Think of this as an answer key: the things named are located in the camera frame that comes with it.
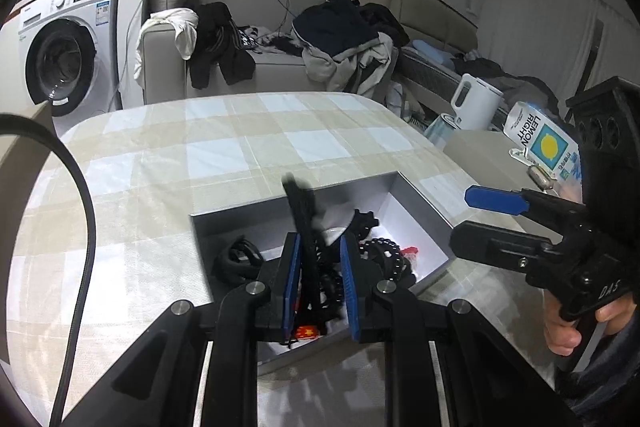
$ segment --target white curtain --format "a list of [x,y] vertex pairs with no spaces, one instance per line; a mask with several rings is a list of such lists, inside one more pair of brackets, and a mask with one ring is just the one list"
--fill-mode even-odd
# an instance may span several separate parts
[[479,51],[506,73],[536,76],[560,101],[575,93],[599,0],[485,0]]
[[618,75],[640,84],[640,30],[605,4],[598,9],[604,23],[598,57],[588,87]]

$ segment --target open box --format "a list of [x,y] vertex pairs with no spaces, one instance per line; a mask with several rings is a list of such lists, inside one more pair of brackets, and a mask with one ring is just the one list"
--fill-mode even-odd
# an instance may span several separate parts
[[[417,282],[412,286],[420,293],[446,269],[453,254],[449,249],[451,224],[399,172],[380,174],[327,187],[315,188],[316,203],[322,217],[321,226],[330,241],[350,222],[354,209],[373,211],[380,226],[372,237],[386,237],[401,248],[417,247],[412,262]],[[196,247],[214,301],[224,295],[210,283],[213,258],[240,235],[251,241],[265,259],[279,256],[287,232],[295,230],[289,203],[285,196],[256,201],[233,208],[191,216]],[[258,346],[258,374],[263,375],[316,352],[328,343],[348,336],[343,320],[328,324],[329,334],[314,341],[293,344],[277,343]]]

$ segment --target tablecloth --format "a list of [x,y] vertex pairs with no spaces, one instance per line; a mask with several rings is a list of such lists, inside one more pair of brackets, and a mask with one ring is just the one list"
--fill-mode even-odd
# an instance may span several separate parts
[[[473,180],[385,107],[352,94],[249,94],[121,110],[63,137],[87,179],[97,219],[94,271],[66,403],[68,411],[177,299],[209,301],[191,213],[282,195],[292,172],[313,186],[401,171],[452,224],[519,230],[469,209]],[[7,299],[10,367],[46,424],[76,301],[86,227],[71,177],[50,158],[18,234]],[[548,376],[542,298],[520,275],[454,261],[421,298],[471,301]],[[382,425],[382,349],[343,341],[261,377],[262,425]]]

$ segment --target yellow lemon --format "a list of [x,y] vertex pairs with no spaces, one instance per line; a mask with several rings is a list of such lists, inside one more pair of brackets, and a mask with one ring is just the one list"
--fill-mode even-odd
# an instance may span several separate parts
[[558,154],[558,142],[553,136],[547,134],[540,142],[540,150],[545,158],[552,160]]

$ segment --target metal screw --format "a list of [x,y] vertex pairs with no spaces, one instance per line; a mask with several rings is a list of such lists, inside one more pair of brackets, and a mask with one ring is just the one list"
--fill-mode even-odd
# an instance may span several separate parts
[[380,293],[393,293],[394,291],[396,291],[397,286],[393,281],[385,279],[382,281],[378,281],[378,284],[376,284],[376,288]]
[[456,299],[451,303],[451,308],[459,315],[466,315],[471,311],[471,304],[465,299]]
[[264,292],[267,289],[267,286],[264,285],[264,282],[253,281],[245,286],[244,289],[249,295],[258,295],[259,293]]
[[171,312],[174,315],[184,315],[191,309],[191,303],[189,301],[175,301],[171,305]]

